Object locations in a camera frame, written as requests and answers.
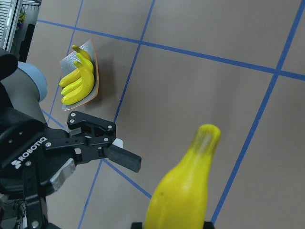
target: light blue cap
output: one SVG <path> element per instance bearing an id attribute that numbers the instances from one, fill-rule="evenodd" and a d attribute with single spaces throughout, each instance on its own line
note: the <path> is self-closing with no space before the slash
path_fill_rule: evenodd
<path id="1" fill-rule="evenodd" d="M 44 100 L 47 96 L 47 81 L 42 72 L 30 63 L 24 63 L 18 61 L 18 68 L 23 70 L 36 84 L 39 91 L 39 102 Z"/>

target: banana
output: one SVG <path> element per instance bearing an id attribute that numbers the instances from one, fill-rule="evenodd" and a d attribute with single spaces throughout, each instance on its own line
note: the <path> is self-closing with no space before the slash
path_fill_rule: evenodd
<path id="1" fill-rule="evenodd" d="M 94 74 L 94 67 L 91 61 L 86 59 L 81 53 L 77 53 L 76 56 L 80 59 L 81 64 L 88 68 Z"/>
<path id="2" fill-rule="evenodd" d="M 59 86 L 65 87 L 71 84 L 72 82 L 78 80 L 80 77 L 81 77 L 81 73 L 80 70 L 77 68 L 74 71 L 67 74 L 65 77 L 63 77 L 59 82 Z"/>
<path id="3" fill-rule="evenodd" d="M 94 87 L 93 73 L 78 61 L 73 62 L 73 64 L 80 70 L 82 82 L 76 89 L 62 98 L 61 102 L 65 105 L 71 105 L 82 100 L 90 94 Z"/>
<path id="4" fill-rule="evenodd" d="M 91 57 L 90 57 L 90 54 L 89 54 L 87 51 L 85 51 L 84 49 L 81 49 L 81 48 L 78 47 L 76 44 L 72 45 L 72 48 L 73 48 L 76 52 L 82 54 L 87 60 L 92 61 L 92 60 L 91 60 Z"/>
<path id="5" fill-rule="evenodd" d="M 81 85 L 82 83 L 82 78 L 79 78 L 77 81 L 75 82 L 72 82 L 71 84 L 65 86 L 63 88 L 63 90 L 61 91 L 61 94 L 62 95 L 66 95 L 68 94 L 69 92 L 73 91 L 74 89 L 76 89 L 79 85 Z"/>
<path id="6" fill-rule="evenodd" d="M 201 126 L 180 163 L 155 190 L 144 229 L 202 229 L 208 177 L 221 132 L 214 125 Z"/>

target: screw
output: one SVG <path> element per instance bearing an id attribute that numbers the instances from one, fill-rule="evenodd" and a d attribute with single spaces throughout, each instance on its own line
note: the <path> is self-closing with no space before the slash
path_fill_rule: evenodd
<path id="1" fill-rule="evenodd" d="M 32 227 L 37 228 L 39 226 L 39 222 L 37 220 L 32 222 Z"/>

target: yellow banana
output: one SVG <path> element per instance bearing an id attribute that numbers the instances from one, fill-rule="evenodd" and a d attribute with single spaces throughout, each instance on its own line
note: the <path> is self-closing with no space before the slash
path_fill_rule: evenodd
<path id="1" fill-rule="evenodd" d="M 90 57 L 90 54 L 89 54 L 87 51 L 85 51 L 84 49 L 81 49 L 81 48 L 78 47 L 76 44 L 72 45 L 72 48 L 73 48 L 76 52 L 82 54 L 87 60 L 92 61 L 92 60 L 91 60 L 91 57 Z"/>
<path id="2" fill-rule="evenodd" d="M 208 177 L 221 132 L 214 125 L 201 126 L 180 163 L 155 190 L 144 229 L 202 229 Z"/>
<path id="3" fill-rule="evenodd" d="M 93 73 L 78 61 L 73 62 L 73 64 L 80 70 L 82 82 L 76 89 L 62 98 L 61 102 L 65 105 L 71 105 L 82 100 L 90 94 L 94 87 Z"/>
<path id="4" fill-rule="evenodd" d="M 81 85 L 82 83 L 82 78 L 79 78 L 77 81 L 75 82 L 72 82 L 71 84 L 65 86 L 63 88 L 63 90 L 61 91 L 61 94 L 62 95 L 66 95 L 68 94 L 69 92 L 73 91 L 74 89 L 76 89 L 79 85 Z"/>
<path id="5" fill-rule="evenodd" d="M 74 71 L 67 74 L 65 77 L 63 77 L 59 82 L 59 86 L 65 87 L 71 84 L 72 82 L 78 80 L 80 77 L 81 77 L 81 73 L 80 70 L 77 68 Z"/>
<path id="6" fill-rule="evenodd" d="M 94 67 L 91 61 L 86 59 L 81 53 L 77 53 L 76 56 L 80 59 L 81 64 L 88 68 L 94 74 Z"/>

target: robotiq logo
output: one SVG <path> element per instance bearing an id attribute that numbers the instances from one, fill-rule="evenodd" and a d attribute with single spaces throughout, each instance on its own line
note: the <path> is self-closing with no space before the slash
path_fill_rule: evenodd
<path id="1" fill-rule="evenodd" d="M 22 156 L 18 157 L 19 160 L 14 160 L 11 162 L 12 166 L 15 166 L 16 169 L 21 167 L 21 161 L 25 160 L 34 150 L 37 149 L 44 141 L 48 140 L 46 137 L 40 138 L 35 144 L 33 144 L 26 152 L 22 154 Z"/>

